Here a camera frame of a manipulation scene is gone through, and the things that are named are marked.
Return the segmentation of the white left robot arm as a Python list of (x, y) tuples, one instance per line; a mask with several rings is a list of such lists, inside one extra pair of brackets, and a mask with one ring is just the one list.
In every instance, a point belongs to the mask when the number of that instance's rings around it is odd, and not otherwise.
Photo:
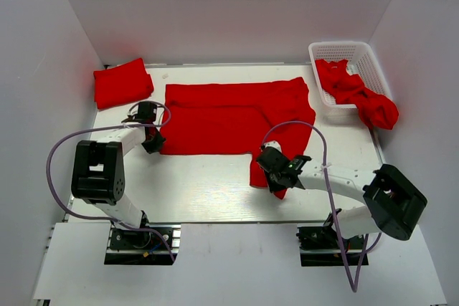
[(142, 101), (134, 106), (122, 126), (99, 140), (82, 140), (75, 149), (72, 172), (72, 195), (100, 209), (119, 227), (127, 229), (127, 240), (137, 248), (151, 241), (151, 230), (145, 226), (148, 217), (125, 193), (124, 156), (135, 147), (148, 154), (158, 153), (165, 137), (153, 124), (158, 102)]

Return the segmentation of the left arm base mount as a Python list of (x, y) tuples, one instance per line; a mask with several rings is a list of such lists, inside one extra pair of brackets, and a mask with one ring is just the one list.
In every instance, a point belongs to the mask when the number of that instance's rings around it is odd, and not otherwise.
[(178, 255), (181, 226), (162, 224), (152, 226), (161, 238), (151, 232), (129, 231), (111, 226), (105, 251), (104, 265), (112, 266), (171, 266)]

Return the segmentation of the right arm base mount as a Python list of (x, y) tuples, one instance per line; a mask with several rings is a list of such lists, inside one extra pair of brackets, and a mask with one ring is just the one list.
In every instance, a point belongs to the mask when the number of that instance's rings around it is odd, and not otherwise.
[[(342, 267), (344, 262), (336, 234), (317, 224), (300, 224), (296, 236), (302, 267)], [(350, 267), (356, 267), (364, 248), (362, 235), (344, 240), (344, 249)]]

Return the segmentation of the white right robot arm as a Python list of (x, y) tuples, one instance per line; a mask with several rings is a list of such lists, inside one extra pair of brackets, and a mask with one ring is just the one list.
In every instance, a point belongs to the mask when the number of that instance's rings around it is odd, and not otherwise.
[(393, 239), (410, 239), (427, 199), (401, 171), (383, 164), (374, 171), (325, 166), (309, 156), (290, 160), (279, 149), (263, 148), (256, 162), (263, 169), (271, 192), (287, 188), (322, 190), (361, 203), (337, 211), (323, 230), (325, 242), (334, 248), (361, 234), (383, 233)]

